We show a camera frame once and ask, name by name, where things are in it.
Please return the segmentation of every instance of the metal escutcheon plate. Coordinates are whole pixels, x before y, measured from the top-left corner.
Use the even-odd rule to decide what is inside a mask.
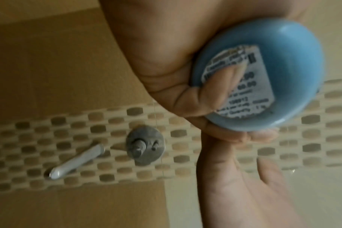
[[[126,149],[127,155],[132,156],[132,143],[136,140],[143,140],[146,143],[146,150],[138,158],[134,158],[140,165],[149,165],[151,162],[159,159],[165,151],[165,139],[163,135],[153,127],[141,126],[133,131],[127,136],[126,139]],[[153,145],[157,142],[157,147],[152,149]]]

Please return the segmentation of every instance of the hand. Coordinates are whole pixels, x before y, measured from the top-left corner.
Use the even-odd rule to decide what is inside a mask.
[[[245,142],[209,122],[243,76],[230,66],[202,88],[188,85],[192,60],[217,32],[260,17],[299,18],[311,0],[100,0],[109,26],[133,71],[165,109],[185,117],[203,132],[226,141]]]
[[[204,228],[305,228],[278,166],[259,158],[261,180],[243,172],[232,143],[201,135],[197,185]]]

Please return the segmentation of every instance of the sticker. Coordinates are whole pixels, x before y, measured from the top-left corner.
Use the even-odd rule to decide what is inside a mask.
[[[205,83],[219,69],[244,61],[248,61],[244,77],[226,103],[216,111],[221,116],[248,118],[263,112],[275,101],[258,46],[239,46],[220,52],[207,64],[201,81]]]

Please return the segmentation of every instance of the round container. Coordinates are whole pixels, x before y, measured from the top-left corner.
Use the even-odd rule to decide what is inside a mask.
[[[244,119],[206,115],[212,123],[236,131],[274,127],[300,113],[315,97],[324,76],[321,45],[301,24],[281,19],[255,20],[217,35],[197,56],[191,86],[202,86],[201,76],[213,57],[240,45],[259,48],[275,101],[263,112]]]

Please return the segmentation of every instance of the label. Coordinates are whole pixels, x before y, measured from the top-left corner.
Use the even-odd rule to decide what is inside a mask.
[[[205,83],[219,69],[244,61],[248,62],[244,77],[216,111],[221,116],[248,118],[263,112],[275,101],[258,46],[239,46],[220,52],[207,64],[201,81]]]

